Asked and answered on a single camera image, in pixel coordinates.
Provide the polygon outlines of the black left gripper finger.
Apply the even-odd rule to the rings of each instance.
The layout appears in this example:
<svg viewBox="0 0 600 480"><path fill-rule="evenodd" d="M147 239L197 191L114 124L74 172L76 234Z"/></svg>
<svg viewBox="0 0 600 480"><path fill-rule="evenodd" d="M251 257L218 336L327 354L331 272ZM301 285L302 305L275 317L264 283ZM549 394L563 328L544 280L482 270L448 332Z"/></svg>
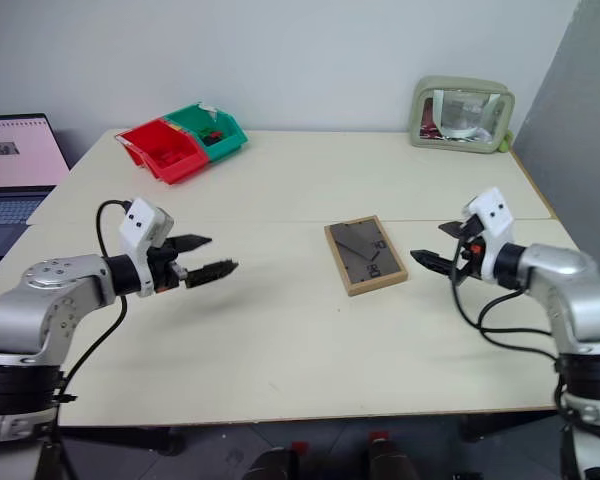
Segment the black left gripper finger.
<svg viewBox="0 0 600 480"><path fill-rule="evenodd" d="M238 266L239 264L231 259L206 264L186 274L185 286L187 289L192 289L223 279L229 276Z"/></svg>
<svg viewBox="0 0 600 480"><path fill-rule="evenodd" d="M178 253L191 252L211 242L212 239L205 236L195 234L179 235L173 238L173 249Z"/></svg>

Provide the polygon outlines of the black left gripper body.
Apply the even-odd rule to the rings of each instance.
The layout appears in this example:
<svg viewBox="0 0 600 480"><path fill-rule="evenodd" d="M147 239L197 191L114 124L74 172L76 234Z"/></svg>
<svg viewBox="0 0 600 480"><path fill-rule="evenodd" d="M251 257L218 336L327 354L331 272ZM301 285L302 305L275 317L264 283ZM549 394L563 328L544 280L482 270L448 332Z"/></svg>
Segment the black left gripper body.
<svg viewBox="0 0 600 480"><path fill-rule="evenodd" d="M183 252L181 238L167 238L161 247L150 247L147 262L153 280L155 293L161 293L179 286L180 278L173 271L171 263Z"/></svg>

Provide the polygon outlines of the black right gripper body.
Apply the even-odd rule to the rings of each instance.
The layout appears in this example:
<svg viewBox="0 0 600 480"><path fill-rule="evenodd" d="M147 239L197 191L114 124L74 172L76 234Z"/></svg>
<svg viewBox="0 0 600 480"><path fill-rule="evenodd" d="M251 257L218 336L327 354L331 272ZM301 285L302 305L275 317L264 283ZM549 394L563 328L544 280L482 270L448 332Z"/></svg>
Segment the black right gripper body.
<svg viewBox="0 0 600 480"><path fill-rule="evenodd" d="M481 269L486 253L486 244L482 237L484 226L476 214L465 221L470 222L472 236L453 237L457 240L456 253L452 261L453 269L450 274L454 286L459 286L467 278L482 279Z"/></svg>

